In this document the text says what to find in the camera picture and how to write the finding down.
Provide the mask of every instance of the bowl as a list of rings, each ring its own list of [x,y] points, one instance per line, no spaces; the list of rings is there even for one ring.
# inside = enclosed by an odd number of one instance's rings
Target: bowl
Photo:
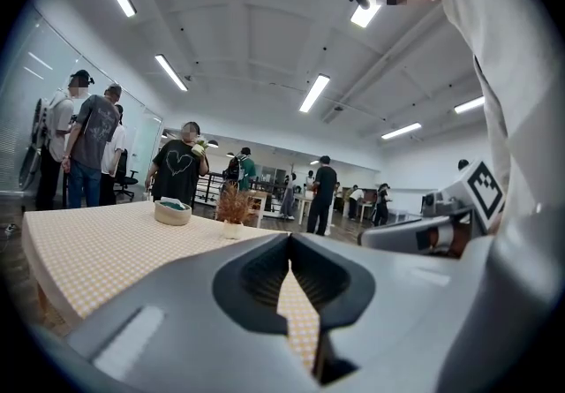
[[[186,207],[186,209],[179,211],[177,209],[162,205],[160,200],[156,201],[154,212],[155,220],[157,222],[164,223],[165,225],[186,225],[191,219],[192,208],[188,205],[185,205],[184,203],[183,205]]]

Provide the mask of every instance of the ceiling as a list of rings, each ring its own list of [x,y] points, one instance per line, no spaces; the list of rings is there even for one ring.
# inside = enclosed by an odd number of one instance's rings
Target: ceiling
[[[308,117],[371,143],[419,122],[414,140],[483,121],[454,106],[481,95],[472,55],[441,4],[382,7],[363,29],[350,0],[84,0],[88,17],[164,99],[180,109],[254,98],[274,117],[298,112],[319,73],[331,78]],[[190,88],[181,92],[154,60],[167,57]],[[343,110],[335,111],[336,105]]]

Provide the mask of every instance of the glass wall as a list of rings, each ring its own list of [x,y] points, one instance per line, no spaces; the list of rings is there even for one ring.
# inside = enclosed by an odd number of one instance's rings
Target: glass wall
[[[0,193],[19,191],[19,169],[30,141],[35,104],[41,98],[50,99],[58,88],[66,89],[77,70],[87,70],[94,79],[90,94],[103,94],[113,82],[39,12],[33,8],[23,11],[4,49],[0,69]],[[75,113],[83,102],[75,100]],[[161,135],[162,119],[126,90],[120,104],[124,107],[128,169],[145,175]],[[34,193],[37,179],[27,192]]]

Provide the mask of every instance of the dried plant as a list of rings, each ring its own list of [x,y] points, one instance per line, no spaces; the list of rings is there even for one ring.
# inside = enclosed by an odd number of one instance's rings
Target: dried plant
[[[238,192],[235,185],[227,185],[218,203],[217,218],[221,222],[245,223],[250,217],[250,197]]]

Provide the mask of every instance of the floor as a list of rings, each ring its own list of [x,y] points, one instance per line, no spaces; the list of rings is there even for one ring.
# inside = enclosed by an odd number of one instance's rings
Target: floor
[[[141,186],[139,188],[134,186],[131,190],[135,192],[133,201],[143,200],[143,188]],[[118,203],[127,202],[129,202],[128,197],[118,197]],[[55,206],[56,208],[61,208],[60,198],[56,200]],[[61,320],[58,314],[54,310],[48,310],[44,314],[39,308],[26,256],[21,247],[23,214],[25,211],[33,211],[34,208],[34,200],[32,198],[7,198],[0,196],[0,272],[15,306],[26,321],[41,324],[51,329],[57,335],[65,336],[70,331],[70,328]],[[206,218],[213,218],[214,216],[214,209],[212,207],[198,203],[194,207],[193,212],[195,215]],[[264,218],[261,228],[303,232],[306,230],[306,220],[303,220],[302,225],[298,225],[298,219],[295,221],[284,221],[282,219]],[[14,232],[8,234],[5,230],[11,223],[14,223],[16,228]],[[370,226],[371,224],[367,220],[363,223],[350,221],[339,213],[334,212],[330,237],[338,241],[356,244],[359,232]]]

